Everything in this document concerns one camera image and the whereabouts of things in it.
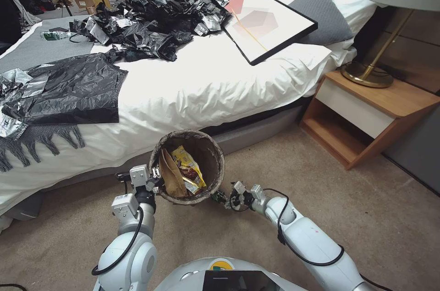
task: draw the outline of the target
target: screen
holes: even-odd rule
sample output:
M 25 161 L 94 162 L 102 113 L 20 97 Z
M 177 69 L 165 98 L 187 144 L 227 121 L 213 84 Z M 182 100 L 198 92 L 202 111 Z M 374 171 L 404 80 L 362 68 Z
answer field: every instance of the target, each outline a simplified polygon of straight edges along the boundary
M 207 270 L 203 291 L 284 291 L 259 270 Z

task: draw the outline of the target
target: framed picture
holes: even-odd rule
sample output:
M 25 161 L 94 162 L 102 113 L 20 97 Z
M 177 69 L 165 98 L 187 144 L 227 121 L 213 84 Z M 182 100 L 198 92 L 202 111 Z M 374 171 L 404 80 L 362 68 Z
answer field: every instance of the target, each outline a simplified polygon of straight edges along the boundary
M 224 30 L 251 65 L 318 28 L 314 20 L 277 0 L 229 0 Z

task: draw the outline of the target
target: beige carpet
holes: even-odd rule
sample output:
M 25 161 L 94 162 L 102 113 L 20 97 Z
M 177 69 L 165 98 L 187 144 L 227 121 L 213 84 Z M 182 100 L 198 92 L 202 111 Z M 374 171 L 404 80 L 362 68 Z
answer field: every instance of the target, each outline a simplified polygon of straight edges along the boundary
M 440 198 L 384 157 L 347 172 L 292 126 L 228 155 L 223 187 L 235 180 L 287 193 L 370 279 L 395 291 L 439 289 Z M 14 221 L 0 235 L 0 283 L 29 291 L 91 290 L 90 270 L 117 233 L 110 205 L 123 190 L 113 177 L 102 177 L 47 193 L 38 218 Z M 155 217 L 159 262 L 149 290 L 176 266 L 206 256 L 244 259 L 320 290 L 255 212 L 234 213 L 211 201 L 174 206 L 158 198 Z

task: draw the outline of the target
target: white bed sheet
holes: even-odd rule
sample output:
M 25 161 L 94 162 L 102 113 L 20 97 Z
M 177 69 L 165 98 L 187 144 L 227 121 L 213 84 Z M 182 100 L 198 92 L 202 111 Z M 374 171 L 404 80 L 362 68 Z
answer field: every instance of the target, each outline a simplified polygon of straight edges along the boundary
M 321 75 L 354 58 L 356 51 L 346 49 L 351 43 L 333 44 L 331 50 L 292 44 L 250 66 L 226 33 L 219 33 L 195 36 L 178 49 L 175 62 L 155 59 L 118 63 L 129 71 L 119 93 L 120 122 L 79 125 L 86 142 L 82 149 L 73 149 L 55 136 L 53 141 L 61 152 L 58 156 L 37 143 L 42 161 L 31 161 L 26 168 L 7 153 L 14 168 L 0 173 L 0 215 L 63 179 L 120 166 L 152 150 L 171 131 L 216 126 L 312 95 Z M 91 52 L 108 49 L 95 45 Z

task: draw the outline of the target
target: nightstand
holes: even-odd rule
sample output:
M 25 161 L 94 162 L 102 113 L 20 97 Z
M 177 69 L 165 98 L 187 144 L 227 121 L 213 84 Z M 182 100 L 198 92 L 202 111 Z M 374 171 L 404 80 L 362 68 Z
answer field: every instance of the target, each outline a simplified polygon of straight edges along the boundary
M 384 151 L 439 102 L 397 79 L 388 88 L 370 88 L 333 71 L 325 75 L 300 126 L 349 170 Z

